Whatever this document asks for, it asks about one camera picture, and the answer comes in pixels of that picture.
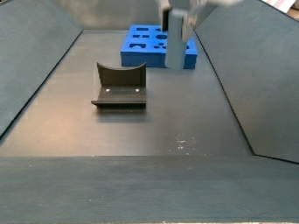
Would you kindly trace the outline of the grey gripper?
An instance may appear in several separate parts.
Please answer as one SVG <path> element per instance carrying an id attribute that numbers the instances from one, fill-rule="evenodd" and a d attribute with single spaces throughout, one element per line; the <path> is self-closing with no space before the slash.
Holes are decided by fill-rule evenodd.
<path id="1" fill-rule="evenodd" d="M 159 5 L 159 16 L 161 17 L 161 31 L 168 31 L 168 17 L 169 11 L 172 9 L 169 0 L 155 0 Z M 189 0 L 191 2 L 191 13 L 183 16 L 181 20 L 181 41 L 187 42 L 191 37 L 193 30 L 200 25 L 200 16 L 199 16 L 199 9 L 207 6 L 208 4 L 212 5 L 221 5 L 221 6 L 231 6 L 241 2 L 241 0 Z"/>

